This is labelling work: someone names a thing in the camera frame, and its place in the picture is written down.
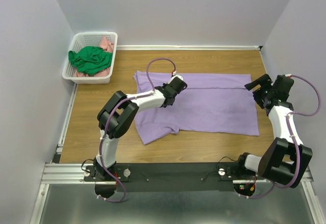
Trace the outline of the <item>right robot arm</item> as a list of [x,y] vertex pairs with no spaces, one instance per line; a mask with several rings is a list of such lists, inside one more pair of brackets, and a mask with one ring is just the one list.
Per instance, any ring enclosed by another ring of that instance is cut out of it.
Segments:
[[239,156],[234,167],[240,179],[257,174],[272,181],[279,188],[296,188],[313,156],[298,136],[293,105],[288,102],[295,75],[278,75],[272,80],[268,74],[245,85],[253,92],[255,102],[266,111],[274,134],[270,147],[259,157],[250,153]]

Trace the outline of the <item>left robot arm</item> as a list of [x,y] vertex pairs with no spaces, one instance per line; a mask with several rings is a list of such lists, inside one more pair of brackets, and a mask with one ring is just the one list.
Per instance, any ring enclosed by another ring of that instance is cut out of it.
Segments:
[[175,74],[167,83],[152,87],[146,92],[137,94],[115,92],[97,115],[100,145],[93,160],[90,176],[102,181],[116,178],[112,167],[116,163],[119,139],[129,130],[137,113],[173,105],[176,96],[186,88],[187,84],[183,77]]

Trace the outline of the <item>purple t shirt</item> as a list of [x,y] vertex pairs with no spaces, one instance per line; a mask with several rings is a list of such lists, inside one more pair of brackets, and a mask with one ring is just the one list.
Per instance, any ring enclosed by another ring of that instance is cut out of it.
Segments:
[[165,108],[138,112],[135,128],[144,145],[180,130],[259,135],[249,74],[183,73],[187,88]]

